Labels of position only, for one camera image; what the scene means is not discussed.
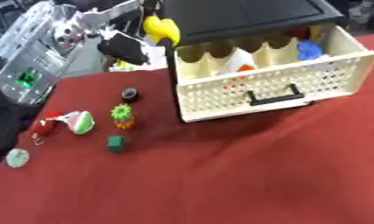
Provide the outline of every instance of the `red tablecloth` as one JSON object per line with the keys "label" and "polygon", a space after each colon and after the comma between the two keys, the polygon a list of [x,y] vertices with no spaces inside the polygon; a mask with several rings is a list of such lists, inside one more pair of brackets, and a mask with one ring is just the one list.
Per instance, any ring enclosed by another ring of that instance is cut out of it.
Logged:
{"label": "red tablecloth", "polygon": [[[374,36],[361,40],[374,49]],[[137,87],[138,124],[113,155],[109,117]],[[359,94],[305,108],[181,124],[166,70],[63,80],[44,112],[89,110],[20,169],[0,165],[0,224],[374,224],[374,71]]]}

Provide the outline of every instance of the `green block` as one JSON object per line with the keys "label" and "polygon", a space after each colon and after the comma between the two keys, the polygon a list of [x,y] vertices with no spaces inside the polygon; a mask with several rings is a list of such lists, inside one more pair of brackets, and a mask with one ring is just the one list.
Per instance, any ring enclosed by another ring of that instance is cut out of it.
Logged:
{"label": "green block", "polygon": [[125,151],[125,139],[123,136],[110,136],[108,138],[108,149],[112,153],[121,153]]}

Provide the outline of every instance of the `drawer handle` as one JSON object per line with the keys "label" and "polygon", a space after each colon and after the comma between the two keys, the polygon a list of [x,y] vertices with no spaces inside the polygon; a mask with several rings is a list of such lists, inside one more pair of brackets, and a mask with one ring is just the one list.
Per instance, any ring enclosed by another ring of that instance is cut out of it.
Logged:
{"label": "drawer handle", "polygon": [[299,91],[299,89],[297,88],[295,84],[290,84],[289,87],[290,89],[292,89],[293,94],[269,98],[269,99],[258,100],[256,99],[255,93],[253,91],[248,91],[247,94],[251,98],[251,106],[263,105],[263,104],[274,103],[274,102],[285,102],[285,101],[296,100],[296,99],[301,99],[305,97],[305,95]]}

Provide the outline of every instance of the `white plastic drawer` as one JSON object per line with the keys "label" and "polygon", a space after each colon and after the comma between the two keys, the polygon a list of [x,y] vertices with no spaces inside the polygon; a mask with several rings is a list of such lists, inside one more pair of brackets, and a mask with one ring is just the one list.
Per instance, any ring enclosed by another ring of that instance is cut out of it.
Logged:
{"label": "white plastic drawer", "polygon": [[328,31],[324,48],[329,57],[218,76],[215,72],[226,59],[207,61],[204,55],[201,61],[186,63],[176,53],[182,119],[193,122],[285,109],[354,94],[374,64],[374,52],[339,26]]}

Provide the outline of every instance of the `drawer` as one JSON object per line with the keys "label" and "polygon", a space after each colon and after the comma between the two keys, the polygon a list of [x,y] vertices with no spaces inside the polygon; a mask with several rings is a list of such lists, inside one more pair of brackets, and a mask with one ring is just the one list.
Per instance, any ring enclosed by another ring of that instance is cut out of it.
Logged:
{"label": "drawer", "polygon": [[[340,26],[326,25],[322,30],[319,43],[327,56],[297,61],[296,39],[278,49],[262,44],[251,53],[258,69],[239,73],[218,75],[229,56],[218,59],[205,52],[186,62],[180,57],[184,49],[177,50],[174,60],[181,118],[195,122],[299,107],[356,93],[372,69],[374,52]],[[226,47],[222,48],[225,52],[229,51]]]}

